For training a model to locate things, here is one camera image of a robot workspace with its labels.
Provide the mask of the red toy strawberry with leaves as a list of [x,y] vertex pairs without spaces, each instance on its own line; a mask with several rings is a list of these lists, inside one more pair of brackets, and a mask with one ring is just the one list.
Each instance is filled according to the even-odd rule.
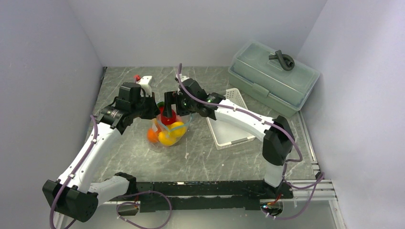
[[158,108],[160,110],[160,120],[161,120],[163,125],[169,126],[169,125],[171,125],[171,124],[173,124],[173,123],[175,123],[177,121],[177,114],[176,114],[176,111],[174,109],[171,110],[171,117],[167,117],[163,113],[165,103],[163,101],[158,102],[157,106],[158,106]]

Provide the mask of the yellow toy lemon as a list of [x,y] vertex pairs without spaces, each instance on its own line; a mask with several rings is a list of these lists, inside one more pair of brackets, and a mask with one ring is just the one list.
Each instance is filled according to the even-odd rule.
[[181,121],[169,125],[168,128],[170,136],[175,138],[182,137],[187,131],[187,127]]

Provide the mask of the clear zip top bag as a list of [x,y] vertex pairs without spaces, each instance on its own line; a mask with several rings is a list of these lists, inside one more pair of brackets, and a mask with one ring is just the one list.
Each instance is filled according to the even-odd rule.
[[172,117],[159,114],[151,121],[151,128],[147,131],[147,139],[152,144],[172,146],[182,139],[187,133],[192,114],[180,116],[175,108],[172,108]]

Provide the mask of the orange toy tangerine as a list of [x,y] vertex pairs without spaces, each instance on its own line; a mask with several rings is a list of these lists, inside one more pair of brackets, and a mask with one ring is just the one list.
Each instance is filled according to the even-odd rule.
[[152,128],[148,129],[147,131],[147,139],[151,143],[159,142],[158,134]]

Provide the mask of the white perforated plastic basket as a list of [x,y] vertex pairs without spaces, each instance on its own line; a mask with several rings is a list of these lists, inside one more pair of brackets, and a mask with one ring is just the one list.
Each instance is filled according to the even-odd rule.
[[[247,109],[245,101],[237,88],[226,89],[225,97],[232,103]],[[206,118],[206,121],[213,136],[217,150],[240,145],[255,139],[254,135],[237,128],[232,124],[213,120],[208,117]]]

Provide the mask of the yellow toy fruit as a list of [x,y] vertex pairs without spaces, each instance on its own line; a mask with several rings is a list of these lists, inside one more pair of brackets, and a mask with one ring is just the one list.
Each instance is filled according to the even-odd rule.
[[168,131],[159,132],[158,141],[164,146],[172,146],[177,142],[176,138],[170,136]]

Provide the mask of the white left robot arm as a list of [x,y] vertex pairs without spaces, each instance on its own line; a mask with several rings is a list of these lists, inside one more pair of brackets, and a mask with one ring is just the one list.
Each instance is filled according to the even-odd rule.
[[47,180],[43,186],[51,207],[51,228],[55,228],[55,212],[86,222],[104,202],[120,196],[132,200],[136,196],[137,180],[129,174],[118,172],[101,183],[92,183],[92,179],[101,159],[134,119],[151,120],[159,113],[149,78],[120,86],[113,103],[91,117],[93,131],[70,166],[55,181]]

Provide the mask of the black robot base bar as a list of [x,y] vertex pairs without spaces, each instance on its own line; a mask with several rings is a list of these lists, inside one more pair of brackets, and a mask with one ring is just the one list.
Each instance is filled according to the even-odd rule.
[[229,181],[137,181],[127,192],[109,201],[139,202],[142,213],[158,210],[200,210],[243,208],[260,210],[267,200],[292,199],[285,183],[278,187],[264,180]]

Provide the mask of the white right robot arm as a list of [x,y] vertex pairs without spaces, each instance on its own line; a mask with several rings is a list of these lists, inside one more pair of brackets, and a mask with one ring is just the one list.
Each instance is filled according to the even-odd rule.
[[228,123],[262,142],[262,156],[266,160],[263,192],[269,198],[280,194],[287,156],[293,148],[298,147],[286,118],[256,114],[218,93],[207,94],[194,79],[187,76],[178,76],[176,81],[179,84],[178,107],[188,113]]

